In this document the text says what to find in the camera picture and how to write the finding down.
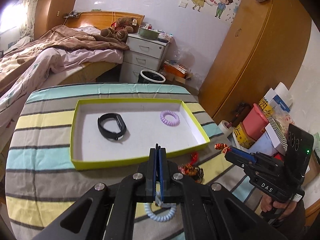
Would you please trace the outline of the right hand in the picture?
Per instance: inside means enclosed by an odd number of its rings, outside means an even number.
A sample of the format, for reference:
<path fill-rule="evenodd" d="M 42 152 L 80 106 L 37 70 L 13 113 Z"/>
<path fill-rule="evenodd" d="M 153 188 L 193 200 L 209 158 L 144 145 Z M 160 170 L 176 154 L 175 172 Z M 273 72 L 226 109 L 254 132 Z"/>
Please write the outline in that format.
<path fill-rule="evenodd" d="M 293 213 L 293 211 L 295 210 L 296 206 L 296 202 L 288 201 L 286 203 L 280 203 L 273 200 L 271 197 L 265 194 L 262 196 L 260 203 L 260 207 L 263 212 L 271 211 L 273 207 L 276 209 L 283 209 L 284 211 L 282 215 L 279 217 L 279 219 L 283 219 L 291 215 L 291 213 Z"/>

